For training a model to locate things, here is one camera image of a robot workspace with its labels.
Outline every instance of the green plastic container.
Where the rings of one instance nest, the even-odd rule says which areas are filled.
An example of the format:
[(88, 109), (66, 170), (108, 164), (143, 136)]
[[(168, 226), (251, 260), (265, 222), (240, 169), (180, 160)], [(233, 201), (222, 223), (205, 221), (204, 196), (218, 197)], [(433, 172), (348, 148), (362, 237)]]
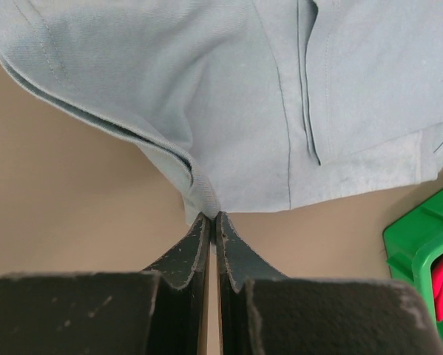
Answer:
[[(392, 278), (413, 285), (435, 320), (431, 268), (443, 255), (443, 190), (384, 231)], [(443, 338), (443, 320), (437, 324)]]

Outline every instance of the gray cloth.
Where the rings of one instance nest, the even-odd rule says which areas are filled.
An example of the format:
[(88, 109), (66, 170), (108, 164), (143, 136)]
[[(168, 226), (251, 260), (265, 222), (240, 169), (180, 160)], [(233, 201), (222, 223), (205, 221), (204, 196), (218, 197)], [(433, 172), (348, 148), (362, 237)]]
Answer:
[(0, 0), (0, 62), (137, 144), (189, 220), (419, 183), (443, 165), (443, 1)]

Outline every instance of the dark object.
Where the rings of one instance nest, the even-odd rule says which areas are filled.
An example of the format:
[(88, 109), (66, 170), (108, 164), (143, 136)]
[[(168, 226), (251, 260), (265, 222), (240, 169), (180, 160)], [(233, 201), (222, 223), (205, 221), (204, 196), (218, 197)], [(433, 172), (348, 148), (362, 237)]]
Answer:
[(141, 273), (0, 278), (0, 355), (205, 354), (210, 238), (225, 355), (443, 354), (412, 288), (289, 279), (220, 213)]

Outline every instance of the denim fabric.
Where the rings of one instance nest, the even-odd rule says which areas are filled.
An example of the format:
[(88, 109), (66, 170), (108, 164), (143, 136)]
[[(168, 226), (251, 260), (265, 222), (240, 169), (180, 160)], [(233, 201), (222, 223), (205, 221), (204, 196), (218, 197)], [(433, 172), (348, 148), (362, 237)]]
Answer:
[(0, 62), (137, 144), (188, 221), (435, 178), (443, 1), (316, 3), (0, 0)]

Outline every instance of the brown surface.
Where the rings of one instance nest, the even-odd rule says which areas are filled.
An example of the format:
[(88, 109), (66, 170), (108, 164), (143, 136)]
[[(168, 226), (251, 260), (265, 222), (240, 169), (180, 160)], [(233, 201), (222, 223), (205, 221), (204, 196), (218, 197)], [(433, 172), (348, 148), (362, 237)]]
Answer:
[[(240, 235), (298, 277), (388, 277), (382, 230), (438, 181), (291, 212), (236, 214)], [(187, 231), (180, 195), (130, 144), (20, 89), (0, 67), (0, 273), (139, 270)], [(215, 263), (208, 354), (217, 352)]]

